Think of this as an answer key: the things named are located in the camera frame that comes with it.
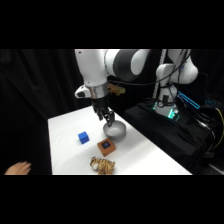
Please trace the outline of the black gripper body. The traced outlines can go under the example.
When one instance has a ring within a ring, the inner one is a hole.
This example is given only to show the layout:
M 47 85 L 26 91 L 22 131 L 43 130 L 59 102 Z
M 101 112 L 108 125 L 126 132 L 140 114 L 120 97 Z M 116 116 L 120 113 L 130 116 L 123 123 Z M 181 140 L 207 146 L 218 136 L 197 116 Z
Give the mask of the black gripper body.
M 107 96 L 92 100 L 92 106 L 93 106 L 94 112 L 98 116 L 105 116 L 109 114 L 108 105 L 109 105 L 109 101 Z

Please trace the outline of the bare person hand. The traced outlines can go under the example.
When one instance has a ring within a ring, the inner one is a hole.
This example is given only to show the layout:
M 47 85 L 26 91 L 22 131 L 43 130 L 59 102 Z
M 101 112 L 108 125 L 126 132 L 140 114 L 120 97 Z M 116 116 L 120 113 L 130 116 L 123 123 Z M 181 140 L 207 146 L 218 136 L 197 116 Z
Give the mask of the bare person hand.
M 28 162 L 18 162 L 9 167 L 5 175 L 27 175 L 31 170 L 31 164 Z

